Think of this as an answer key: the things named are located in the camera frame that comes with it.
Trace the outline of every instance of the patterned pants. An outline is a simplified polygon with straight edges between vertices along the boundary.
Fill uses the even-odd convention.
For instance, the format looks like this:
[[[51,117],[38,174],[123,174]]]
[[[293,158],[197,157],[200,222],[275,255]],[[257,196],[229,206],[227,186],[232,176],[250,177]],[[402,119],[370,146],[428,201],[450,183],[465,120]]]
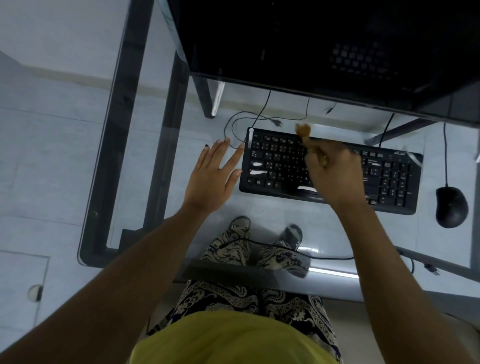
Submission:
[[[244,240],[228,244],[229,241],[248,238],[242,229],[232,228],[219,235],[208,247],[201,259],[211,262],[245,266],[250,258],[250,243]],[[286,269],[291,274],[304,277],[308,267],[300,256],[284,241],[264,247],[257,267]],[[282,321],[311,338],[342,363],[337,340],[328,320],[322,299],[318,296],[287,293],[269,289],[254,289],[242,286],[189,280],[177,306],[163,318],[148,335],[177,322],[182,317],[198,311],[230,310],[267,316]]]

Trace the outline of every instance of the hand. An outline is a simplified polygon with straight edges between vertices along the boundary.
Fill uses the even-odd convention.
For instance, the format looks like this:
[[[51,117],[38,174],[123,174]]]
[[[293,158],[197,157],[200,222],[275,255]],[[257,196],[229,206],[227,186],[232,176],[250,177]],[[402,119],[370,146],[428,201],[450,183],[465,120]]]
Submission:
[[[230,139],[217,140],[212,148],[205,145],[193,169],[185,191],[184,206],[210,214],[217,211],[232,195],[241,170],[232,170],[240,160],[245,144],[241,144],[223,168],[219,168]]]
[[[365,204],[361,159],[344,144],[333,140],[309,140],[305,156],[310,178],[318,193],[336,212]],[[322,166],[324,158],[327,163]]]

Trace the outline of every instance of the black keyboard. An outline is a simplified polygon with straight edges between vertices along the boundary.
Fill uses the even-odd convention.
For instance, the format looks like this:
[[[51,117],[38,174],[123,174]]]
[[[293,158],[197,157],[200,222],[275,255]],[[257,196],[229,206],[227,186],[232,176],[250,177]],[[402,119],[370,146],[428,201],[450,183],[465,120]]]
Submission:
[[[310,180],[304,161],[307,149],[297,135],[249,128],[245,144],[240,191],[325,203]],[[361,156],[368,203],[377,211],[413,215],[423,156],[374,146],[345,145]]]

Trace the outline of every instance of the black mouse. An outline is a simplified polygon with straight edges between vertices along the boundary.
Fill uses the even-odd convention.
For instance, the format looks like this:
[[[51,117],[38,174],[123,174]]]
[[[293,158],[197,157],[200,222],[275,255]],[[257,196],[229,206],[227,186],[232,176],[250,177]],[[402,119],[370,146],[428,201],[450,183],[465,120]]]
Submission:
[[[468,203],[462,191],[455,187],[437,189],[437,212],[439,225],[446,229],[456,228],[468,215]]]

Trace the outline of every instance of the yellow shirt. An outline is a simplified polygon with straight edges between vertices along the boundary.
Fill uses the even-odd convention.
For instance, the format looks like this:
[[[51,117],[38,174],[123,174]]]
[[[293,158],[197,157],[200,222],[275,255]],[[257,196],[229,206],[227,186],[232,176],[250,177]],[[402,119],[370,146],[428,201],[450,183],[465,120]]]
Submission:
[[[333,364],[336,360],[307,336],[274,319],[204,311],[138,343],[130,363]]]

